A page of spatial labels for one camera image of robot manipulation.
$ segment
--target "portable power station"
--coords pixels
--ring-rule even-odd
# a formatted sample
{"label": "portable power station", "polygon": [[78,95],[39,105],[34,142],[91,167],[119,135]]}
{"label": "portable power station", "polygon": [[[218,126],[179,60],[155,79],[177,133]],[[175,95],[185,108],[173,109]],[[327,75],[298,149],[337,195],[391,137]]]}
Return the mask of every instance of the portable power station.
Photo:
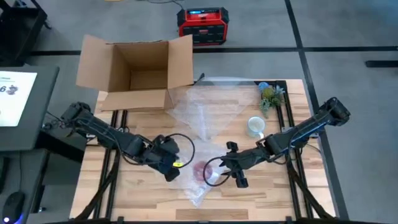
{"label": "portable power station", "polygon": [[186,9],[177,13],[180,37],[193,35],[194,45],[220,45],[226,41],[228,11],[224,7]]}

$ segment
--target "wooden table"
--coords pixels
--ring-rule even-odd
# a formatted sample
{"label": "wooden table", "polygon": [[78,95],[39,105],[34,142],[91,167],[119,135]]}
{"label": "wooden table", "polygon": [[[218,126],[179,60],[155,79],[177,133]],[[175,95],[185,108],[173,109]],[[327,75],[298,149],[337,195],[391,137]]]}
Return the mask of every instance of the wooden table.
{"label": "wooden table", "polygon": [[[310,117],[308,100],[301,80],[286,80],[290,104],[296,124]],[[100,92],[95,115],[110,123],[111,112],[101,112],[101,101],[106,93]],[[240,113],[213,141],[225,147],[227,141],[238,143],[240,150],[254,146],[255,140],[245,135],[246,121],[252,116],[262,116],[259,98]],[[264,134],[280,130],[277,113],[269,112]],[[158,134],[170,134],[176,120],[164,111],[129,112],[127,124],[132,133],[153,138]],[[311,145],[318,147],[316,140]],[[77,216],[91,200],[98,188],[104,149],[88,146],[82,163],[79,181],[70,217]],[[322,157],[312,147],[303,150],[303,164],[310,191],[331,215],[335,214],[328,188]],[[162,175],[146,166],[131,166],[122,161],[115,193],[112,220],[124,216],[126,221],[159,220],[285,220],[294,217],[292,196],[286,166],[262,163],[246,170],[249,187],[238,189],[230,179],[220,187],[214,187],[206,195],[200,208],[195,208],[182,189],[166,183]],[[305,214],[303,198],[298,189],[300,207]],[[107,196],[104,197],[101,217],[104,216]]]}

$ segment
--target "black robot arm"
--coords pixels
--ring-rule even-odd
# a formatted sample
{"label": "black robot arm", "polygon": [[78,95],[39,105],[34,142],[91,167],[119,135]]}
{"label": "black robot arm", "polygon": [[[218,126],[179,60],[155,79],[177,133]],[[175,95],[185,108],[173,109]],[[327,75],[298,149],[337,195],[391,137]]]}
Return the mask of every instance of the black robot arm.
{"label": "black robot arm", "polygon": [[250,169],[260,162],[274,162],[284,156],[292,147],[302,147],[308,141],[309,136],[325,125],[341,126],[349,120],[350,113],[337,98],[330,98],[323,104],[317,113],[311,118],[296,125],[292,129],[277,134],[270,134],[256,142],[254,149],[238,152],[235,142],[227,142],[227,148],[231,151],[220,157],[223,161],[220,166],[226,166],[231,171],[224,173],[236,179],[239,188],[248,187],[243,170]]}
{"label": "black robot arm", "polygon": [[120,153],[136,162],[148,165],[165,175],[166,181],[174,180],[180,171],[173,167],[178,159],[179,148],[171,137],[157,136],[153,141],[139,134],[123,133],[96,118],[85,103],[73,103],[61,116],[66,127],[80,134],[93,134],[98,144],[108,149],[119,149]]}

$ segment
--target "blue flower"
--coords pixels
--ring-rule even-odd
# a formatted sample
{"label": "blue flower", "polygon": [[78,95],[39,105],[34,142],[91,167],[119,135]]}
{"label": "blue flower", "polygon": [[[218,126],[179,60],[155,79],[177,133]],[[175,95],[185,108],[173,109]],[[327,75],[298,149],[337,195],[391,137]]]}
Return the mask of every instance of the blue flower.
{"label": "blue flower", "polygon": [[259,84],[259,90],[262,92],[264,89],[266,89],[269,86],[268,83],[266,82],[260,82]]}
{"label": "blue flower", "polygon": [[275,89],[275,95],[281,95],[284,93],[285,93],[285,90],[283,88],[281,88],[279,85],[277,85],[276,89]]}

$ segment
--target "open cardboard box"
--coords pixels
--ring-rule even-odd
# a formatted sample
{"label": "open cardboard box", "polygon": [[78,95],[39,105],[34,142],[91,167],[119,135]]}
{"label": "open cardboard box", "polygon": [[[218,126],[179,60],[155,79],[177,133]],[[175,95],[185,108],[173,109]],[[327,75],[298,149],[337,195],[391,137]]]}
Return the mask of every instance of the open cardboard box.
{"label": "open cardboard box", "polygon": [[102,110],[173,108],[169,91],[192,83],[191,35],[131,43],[85,35],[76,84],[108,92]]}

